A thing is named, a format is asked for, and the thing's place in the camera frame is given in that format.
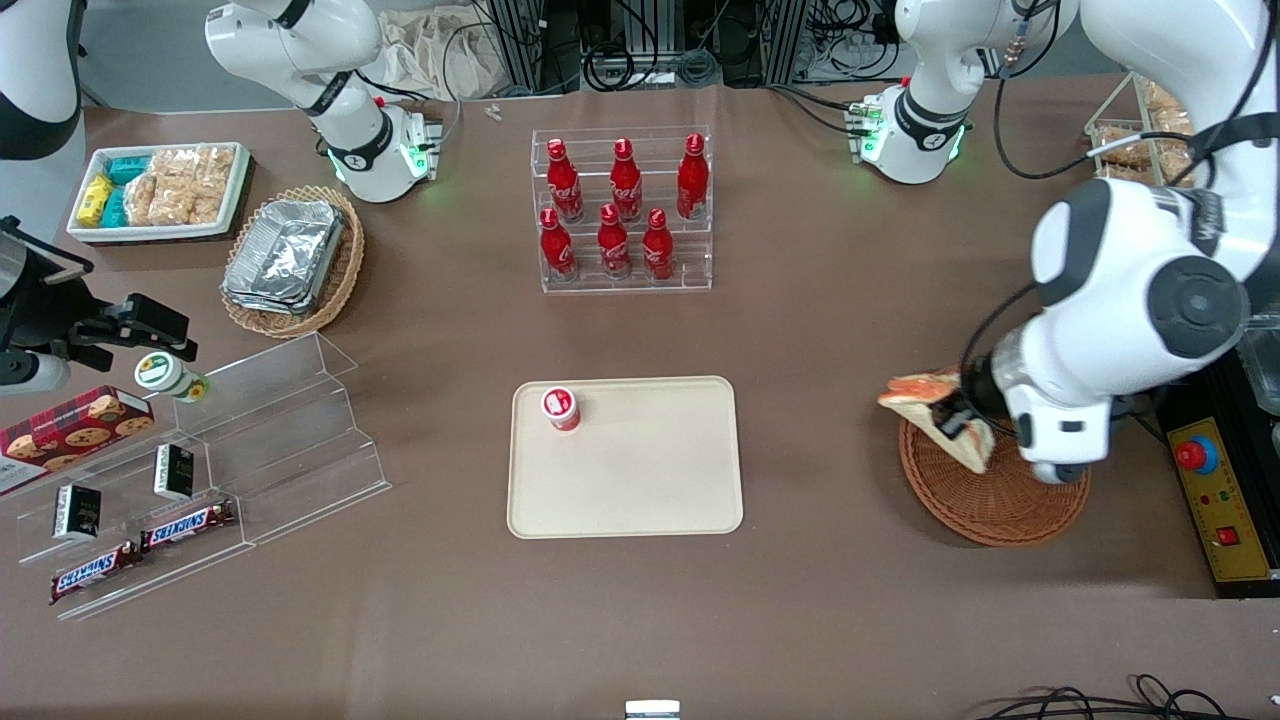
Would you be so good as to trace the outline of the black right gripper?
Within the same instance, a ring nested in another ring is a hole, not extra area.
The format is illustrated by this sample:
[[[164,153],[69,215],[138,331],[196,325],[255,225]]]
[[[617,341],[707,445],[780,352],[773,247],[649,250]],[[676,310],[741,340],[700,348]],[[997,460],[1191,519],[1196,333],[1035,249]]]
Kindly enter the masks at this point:
[[[108,313],[113,305],[96,299],[81,275],[64,279],[67,269],[38,252],[40,243],[15,218],[3,219],[4,373],[36,373],[55,360],[105,373],[114,363],[106,346],[164,351],[184,363],[197,359],[187,315],[146,295],[129,295],[118,305],[118,323],[132,334],[119,334]]]

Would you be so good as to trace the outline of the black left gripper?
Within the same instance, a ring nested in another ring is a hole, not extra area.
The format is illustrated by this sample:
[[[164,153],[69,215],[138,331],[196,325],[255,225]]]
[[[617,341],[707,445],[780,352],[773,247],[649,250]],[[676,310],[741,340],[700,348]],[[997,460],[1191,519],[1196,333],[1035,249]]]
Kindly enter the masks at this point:
[[[995,380],[989,354],[963,359],[960,391],[964,402],[931,405],[931,425],[940,445],[956,442],[980,420],[991,429],[1012,429],[1004,395]]]

